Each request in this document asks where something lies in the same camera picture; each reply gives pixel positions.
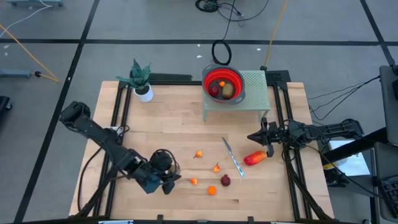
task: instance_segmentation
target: wooden tabletop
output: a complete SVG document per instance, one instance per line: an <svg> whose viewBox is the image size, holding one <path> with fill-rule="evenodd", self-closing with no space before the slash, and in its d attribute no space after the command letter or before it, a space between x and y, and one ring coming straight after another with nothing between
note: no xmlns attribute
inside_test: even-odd
<svg viewBox="0 0 398 224"><path fill-rule="evenodd" d="M111 122L117 86L117 82L102 83L93 117L101 126L109 126ZM127 117L127 125L131 129L125 134L123 145L135 149L146 158L150 158L156 149L169 149L180 164L182 178L176 181L176 186L169 195L164 195L160 187L153 194L147 195L134 180L118 180L111 218L155 220L158 214L162 214L165 220L245 221L248 216L253 216L255 221L294 221L286 168L281 158L282 146L274 144L274 156L255 166L248 167L242 163L247 155L266 150L246 138L260 128L256 111L215 111L209 113L204 122L201 86L152 88L154 99L150 103L141 103L132 96ZM288 83L288 88L294 119L311 124L303 83ZM271 110L267 119L269 122L277 121L272 87L269 88L269 98ZM282 92L280 99L286 118ZM238 173L221 137L229 142L235 158L242 164L246 178L243 179ZM88 141L82 167L97 148L93 141ZM197 150L203 151L203 157L193 159ZM301 150L301 155L308 191L325 213L333 217L318 152L307 147ZM103 156L104 152L101 152L86 170L82 203L90 199L98 186ZM221 171L216 174L212 168L217 163ZM224 174L231 178L229 187L220 184ZM197 178L198 185L192 185L188 181L191 178ZM215 196L207 194L210 185L217 188ZM305 217L302 197L300 191L296 190L301 217ZM101 213L104 212L107 194L108 190L105 190ZM76 201L77 186L71 215L77 213Z"/></svg>

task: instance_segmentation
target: gray floor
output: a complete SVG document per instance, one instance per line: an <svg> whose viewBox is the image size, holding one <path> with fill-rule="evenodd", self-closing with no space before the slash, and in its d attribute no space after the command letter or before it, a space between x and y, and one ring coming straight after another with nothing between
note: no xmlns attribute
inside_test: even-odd
<svg viewBox="0 0 398 224"><path fill-rule="evenodd" d="M93 0L64 0L15 25L10 31L21 39L79 39ZM219 39L227 20L218 13L198 11L194 0L101 0L89 39ZM393 29L398 14L395 0L367 0L386 41L397 41ZM247 17L257 13L264 0L238 0L236 7ZM269 40L283 1L271 0L257 18L243 27L231 23L227 39ZM0 0L0 23L12 22L41 7L30 4L12 7ZM289 1L275 36L276 40L377 41L359 0ZM25 44L61 79L56 84L43 78L0 79L0 95L12 98L14 109L0 129L0 223L13 221L31 170L71 65L77 44ZM257 70L266 57L268 45L231 45L231 66ZM389 47L398 60L398 47ZM211 45L86 44L78 62L65 104L83 101L92 109L103 80L127 75L132 59L152 62L152 71L191 74L201 80L201 69L212 62ZM226 60L223 48L216 48ZM378 75L386 65L380 46L274 45L269 70L289 70L294 82L304 82L308 97L364 82ZM42 70L17 44L0 44L0 67ZM313 106L330 100L310 101ZM331 107L319 110L325 114ZM361 122L366 133L384 126L379 82L372 82L342 103L323 123L346 118ZM28 207L25 221L63 218L68 215L80 169L86 139L57 125L43 169ZM340 189L330 189L336 218L360 222L370 217L369 200Z"/></svg>

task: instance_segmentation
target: potted plant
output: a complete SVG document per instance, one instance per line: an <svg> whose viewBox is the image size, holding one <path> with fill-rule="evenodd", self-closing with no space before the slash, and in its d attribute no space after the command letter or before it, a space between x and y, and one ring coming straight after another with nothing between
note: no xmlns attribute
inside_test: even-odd
<svg viewBox="0 0 398 224"><path fill-rule="evenodd" d="M130 70L130 77L116 77L121 82L130 83L134 89L134 94L138 96L139 100L143 103L149 102L154 97L154 92L148 82L150 75L150 64L143 69L139 66L134 59L134 63Z"/></svg>

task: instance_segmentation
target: small orange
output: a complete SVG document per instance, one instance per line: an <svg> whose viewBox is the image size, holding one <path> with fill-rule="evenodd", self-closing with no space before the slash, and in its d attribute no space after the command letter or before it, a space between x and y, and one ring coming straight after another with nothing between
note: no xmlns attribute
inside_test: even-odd
<svg viewBox="0 0 398 224"><path fill-rule="evenodd" d="M213 172L218 173L219 171L220 171L220 166L218 165L218 162L217 162L217 164L213 168Z"/></svg>
<svg viewBox="0 0 398 224"><path fill-rule="evenodd" d="M198 179L196 179L196 178L192 178L192 179L190 179L189 181L190 181L193 185L198 184Z"/></svg>
<svg viewBox="0 0 398 224"><path fill-rule="evenodd" d="M197 153L195 154L194 158L201 158L203 156L203 152L202 151L197 151Z"/></svg>
<svg viewBox="0 0 398 224"><path fill-rule="evenodd" d="M216 189L216 187L215 187L215 186L209 186L209 187L207 188L207 193L208 193L209 195L216 195L216 194L217 194L217 189Z"/></svg>
<svg viewBox="0 0 398 224"><path fill-rule="evenodd" d="M225 82L224 82L224 81L219 82L219 83L218 83L218 86L221 87L221 88L224 88Z"/></svg>

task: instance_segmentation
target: potato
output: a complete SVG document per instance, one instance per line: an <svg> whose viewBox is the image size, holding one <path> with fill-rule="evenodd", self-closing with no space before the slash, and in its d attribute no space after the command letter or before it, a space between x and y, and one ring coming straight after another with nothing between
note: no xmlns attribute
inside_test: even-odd
<svg viewBox="0 0 398 224"><path fill-rule="evenodd" d="M230 99L232 97L232 93L234 91L234 87L232 84L227 83L223 88L223 97L226 99Z"/></svg>

